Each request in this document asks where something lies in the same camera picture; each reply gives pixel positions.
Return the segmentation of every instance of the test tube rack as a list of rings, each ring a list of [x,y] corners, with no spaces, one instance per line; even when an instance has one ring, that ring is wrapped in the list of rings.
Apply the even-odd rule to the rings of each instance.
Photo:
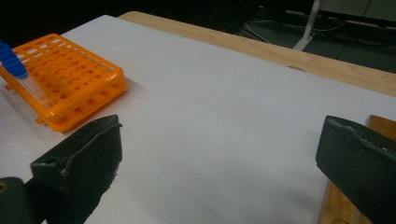
[[[60,35],[45,35],[13,50],[54,104],[40,104],[0,66],[6,89],[14,90],[33,108],[38,124],[47,124],[55,132],[73,129],[127,88],[120,67]]]

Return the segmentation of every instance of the white cable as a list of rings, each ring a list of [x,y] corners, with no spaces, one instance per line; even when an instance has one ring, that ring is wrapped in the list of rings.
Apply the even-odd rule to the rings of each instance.
[[[320,29],[317,29],[317,28],[312,28],[312,29],[313,29],[313,30],[316,30],[316,31],[329,32],[329,31],[336,30],[336,29],[338,29],[338,28],[340,28],[340,27],[343,27],[343,26],[345,26],[345,25],[347,25],[347,22],[344,22],[344,23],[341,24],[341,25],[335,26],[335,27],[330,28],[330,29],[327,29],[327,30],[320,30]]]
[[[262,37],[262,36],[256,34],[254,31],[252,31],[246,22],[245,22],[245,25],[246,25],[247,29],[248,29],[251,33],[253,33],[255,36],[257,36],[258,38],[260,38],[262,41],[267,42],[268,44],[272,44],[272,43],[271,43],[269,40],[267,40],[266,38],[264,38],[264,37]]]

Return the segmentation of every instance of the blue cap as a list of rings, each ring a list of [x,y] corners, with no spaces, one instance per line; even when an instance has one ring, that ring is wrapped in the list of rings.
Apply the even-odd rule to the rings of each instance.
[[[7,44],[0,43],[0,61],[5,62],[7,59],[18,58],[17,55],[12,51],[12,48]]]
[[[17,79],[26,79],[29,74],[19,58],[7,59],[3,62],[6,70]]]

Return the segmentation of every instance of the table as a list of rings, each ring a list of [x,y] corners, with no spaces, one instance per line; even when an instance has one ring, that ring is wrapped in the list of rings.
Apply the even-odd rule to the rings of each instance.
[[[104,16],[63,34],[120,65],[130,84],[92,117],[119,115],[123,161],[87,223],[316,223],[325,115],[396,119],[393,74],[138,12],[121,18],[132,23]],[[17,95],[0,96],[0,175],[27,181],[28,164],[67,133],[37,126]]]

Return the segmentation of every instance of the wooden table edge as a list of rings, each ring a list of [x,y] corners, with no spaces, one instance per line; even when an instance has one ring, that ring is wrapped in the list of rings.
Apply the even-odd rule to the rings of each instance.
[[[119,18],[166,33],[231,49],[272,63],[298,68],[320,77],[396,96],[396,74],[393,73],[345,63],[295,49],[287,49],[139,11],[124,13]]]

